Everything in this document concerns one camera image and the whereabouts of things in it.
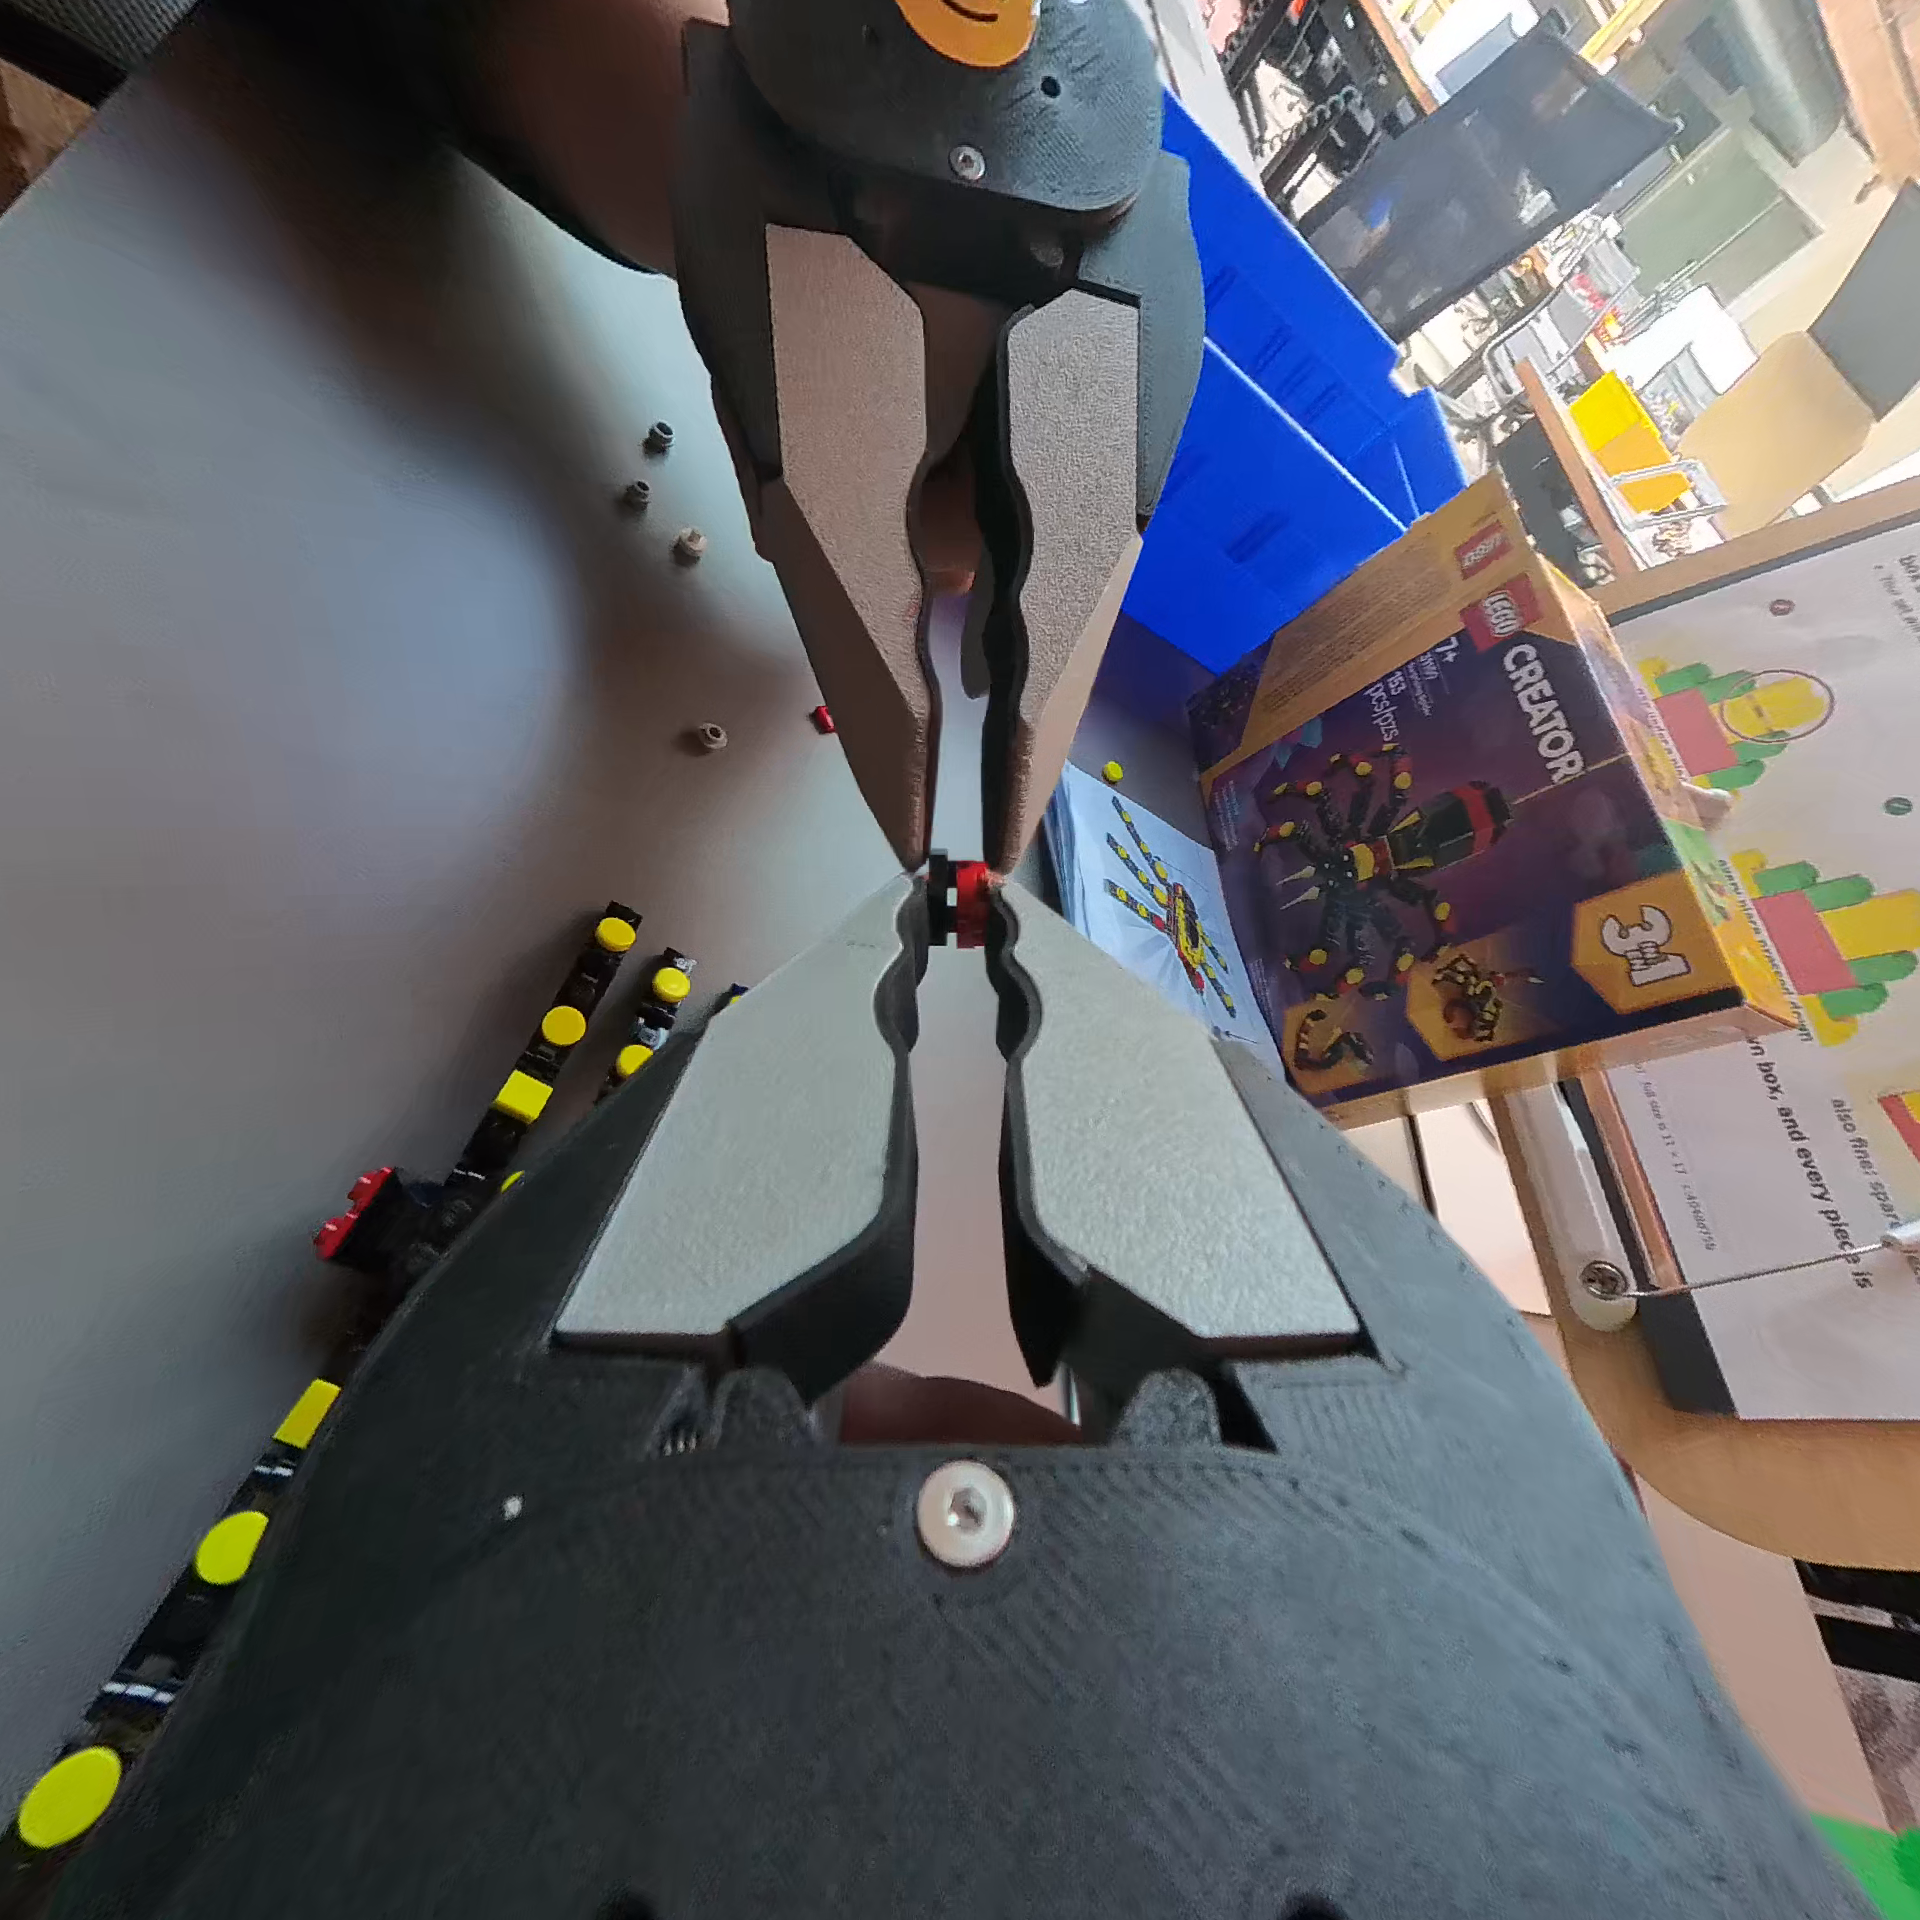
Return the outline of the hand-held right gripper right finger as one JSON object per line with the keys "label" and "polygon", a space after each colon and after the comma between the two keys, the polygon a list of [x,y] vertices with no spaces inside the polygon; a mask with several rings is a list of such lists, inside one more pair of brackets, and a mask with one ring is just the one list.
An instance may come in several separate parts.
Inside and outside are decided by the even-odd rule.
{"label": "hand-held right gripper right finger", "polygon": [[988,967],[1004,1057],[1006,1301],[1025,1371],[1068,1376],[1094,1433],[1175,1376],[1177,1433],[1258,1433],[1244,1361],[1362,1345],[1358,1312],[1226,1049],[1015,880]]}

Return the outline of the person's left forearm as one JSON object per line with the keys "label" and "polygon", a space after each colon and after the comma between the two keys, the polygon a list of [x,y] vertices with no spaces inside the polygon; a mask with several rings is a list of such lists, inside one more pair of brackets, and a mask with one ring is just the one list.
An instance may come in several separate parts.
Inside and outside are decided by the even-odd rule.
{"label": "person's left forearm", "polygon": [[466,109],[557,213],[624,262],[676,273],[669,187],[687,23],[724,3],[500,3],[473,21]]}

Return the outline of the long black yellow lego leg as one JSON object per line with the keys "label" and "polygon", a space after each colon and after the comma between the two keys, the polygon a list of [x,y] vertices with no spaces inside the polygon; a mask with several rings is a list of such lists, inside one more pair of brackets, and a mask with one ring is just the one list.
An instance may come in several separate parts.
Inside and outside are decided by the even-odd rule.
{"label": "long black yellow lego leg", "polygon": [[272,1430],[225,1511],[201,1533],[168,1591],[84,1708],[52,1765],[5,1815],[5,1916],[24,1912],[126,1787],[201,1663],[249,1574],[276,1505],[341,1383],[314,1376]]}
{"label": "long black yellow lego leg", "polygon": [[538,1015],[533,1038],[520,1046],[506,1079],[492,1094],[471,1131],[461,1156],[446,1176],[446,1195],[492,1191],[512,1169],[512,1161],[544,1115],[559,1069],[584,1040],[592,1015],[614,984],[622,959],[634,949],[639,911],[609,901],[586,927],[582,947]]}

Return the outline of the lego instruction booklet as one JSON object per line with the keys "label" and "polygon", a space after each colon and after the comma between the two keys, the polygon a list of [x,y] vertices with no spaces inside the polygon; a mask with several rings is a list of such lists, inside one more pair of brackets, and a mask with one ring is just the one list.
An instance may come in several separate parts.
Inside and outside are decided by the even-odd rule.
{"label": "lego instruction booklet", "polygon": [[1212,847],[1073,766],[1054,788],[1042,837],[1077,931],[1177,1009],[1279,1067]]}

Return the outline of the red black lego assembly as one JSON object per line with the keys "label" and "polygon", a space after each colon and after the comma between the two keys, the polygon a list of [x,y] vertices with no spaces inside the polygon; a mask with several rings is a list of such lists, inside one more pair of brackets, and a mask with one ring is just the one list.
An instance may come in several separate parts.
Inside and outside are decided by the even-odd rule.
{"label": "red black lego assembly", "polygon": [[437,1213],[441,1193],[442,1183],[415,1179],[392,1164],[361,1173],[342,1211],[312,1231],[318,1260],[369,1280],[396,1280]]}

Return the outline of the purple yellow lego set box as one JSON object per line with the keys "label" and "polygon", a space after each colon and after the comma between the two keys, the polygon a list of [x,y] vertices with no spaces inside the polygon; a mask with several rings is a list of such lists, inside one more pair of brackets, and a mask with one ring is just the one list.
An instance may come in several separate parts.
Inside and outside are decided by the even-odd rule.
{"label": "purple yellow lego set box", "polygon": [[1188,729],[1254,1003],[1336,1125],[1794,1027],[1639,675],[1494,470]]}

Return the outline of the person's right hand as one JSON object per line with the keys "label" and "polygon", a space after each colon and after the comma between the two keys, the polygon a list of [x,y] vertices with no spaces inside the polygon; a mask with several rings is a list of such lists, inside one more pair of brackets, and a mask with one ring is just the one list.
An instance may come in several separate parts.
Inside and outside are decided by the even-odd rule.
{"label": "person's right hand", "polygon": [[958,1376],[869,1361],[838,1404],[838,1443],[882,1448],[1072,1447],[1084,1433],[1055,1407]]}

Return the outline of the black framed workbench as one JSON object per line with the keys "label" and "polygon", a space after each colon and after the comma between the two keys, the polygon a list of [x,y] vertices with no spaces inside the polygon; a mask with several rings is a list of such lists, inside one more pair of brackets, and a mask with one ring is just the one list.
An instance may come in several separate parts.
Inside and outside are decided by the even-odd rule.
{"label": "black framed workbench", "polygon": [[1241,129],[1266,197],[1298,216],[1382,143],[1412,129],[1440,93],[1417,67],[1405,5],[1244,3],[1212,21]]}

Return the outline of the white cylinder with screw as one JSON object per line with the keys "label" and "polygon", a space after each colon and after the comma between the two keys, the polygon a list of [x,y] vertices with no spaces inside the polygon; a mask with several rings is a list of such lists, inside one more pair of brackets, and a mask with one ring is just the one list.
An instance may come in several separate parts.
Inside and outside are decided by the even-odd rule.
{"label": "white cylinder with screw", "polygon": [[1562,1094],[1494,1094],[1493,1120],[1549,1307],[1598,1335],[1630,1327],[1634,1272],[1598,1161]]}

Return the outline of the yellow storage bin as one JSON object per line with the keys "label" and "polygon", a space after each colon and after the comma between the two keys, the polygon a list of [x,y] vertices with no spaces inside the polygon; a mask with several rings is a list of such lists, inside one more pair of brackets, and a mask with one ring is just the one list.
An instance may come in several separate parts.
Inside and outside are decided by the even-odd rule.
{"label": "yellow storage bin", "polygon": [[1618,372],[1605,372],[1574,396],[1568,419],[1634,515],[1669,512],[1692,491],[1656,422]]}

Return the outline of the printed instruction sheet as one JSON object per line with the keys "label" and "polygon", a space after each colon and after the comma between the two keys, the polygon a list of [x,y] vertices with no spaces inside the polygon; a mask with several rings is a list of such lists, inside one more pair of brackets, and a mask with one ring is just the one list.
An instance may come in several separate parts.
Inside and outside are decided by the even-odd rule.
{"label": "printed instruction sheet", "polygon": [[[1609,1087],[1677,1280],[1917,1219],[1917,521],[1855,501],[1672,563],[1610,613],[1792,998],[1786,1029]],[[1670,1399],[1910,1423],[1914,1254],[1647,1309]]]}

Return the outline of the tan office chair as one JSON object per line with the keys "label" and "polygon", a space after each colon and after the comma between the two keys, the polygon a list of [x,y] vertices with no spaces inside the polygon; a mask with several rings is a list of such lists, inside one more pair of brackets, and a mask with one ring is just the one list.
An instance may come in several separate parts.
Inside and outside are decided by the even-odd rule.
{"label": "tan office chair", "polygon": [[1769,343],[1684,432],[1680,453],[1719,494],[1721,536],[1744,536],[1848,463],[1917,379],[1917,187],[1887,206],[1808,328]]}

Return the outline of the grey mesh chair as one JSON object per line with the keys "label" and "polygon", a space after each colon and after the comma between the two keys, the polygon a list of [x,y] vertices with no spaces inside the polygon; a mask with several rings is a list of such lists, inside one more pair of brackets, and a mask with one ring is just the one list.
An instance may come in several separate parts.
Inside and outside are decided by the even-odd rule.
{"label": "grey mesh chair", "polygon": [[196,3],[1,3],[1,61],[102,104],[154,59]]}

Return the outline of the brown cardboard box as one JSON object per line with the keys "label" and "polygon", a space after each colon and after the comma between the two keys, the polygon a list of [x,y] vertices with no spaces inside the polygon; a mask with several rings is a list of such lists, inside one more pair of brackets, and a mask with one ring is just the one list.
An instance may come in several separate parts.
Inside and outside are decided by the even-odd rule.
{"label": "brown cardboard box", "polygon": [[1,183],[9,208],[89,125],[94,109],[33,73],[1,61]]}

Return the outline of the green plastic object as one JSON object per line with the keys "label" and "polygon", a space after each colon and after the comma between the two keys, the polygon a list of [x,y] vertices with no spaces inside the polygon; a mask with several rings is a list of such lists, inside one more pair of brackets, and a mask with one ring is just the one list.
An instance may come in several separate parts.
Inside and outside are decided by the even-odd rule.
{"label": "green plastic object", "polygon": [[1837,1815],[1812,1821],[1880,1918],[1917,1918],[1917,1828],[1885,1831]]}

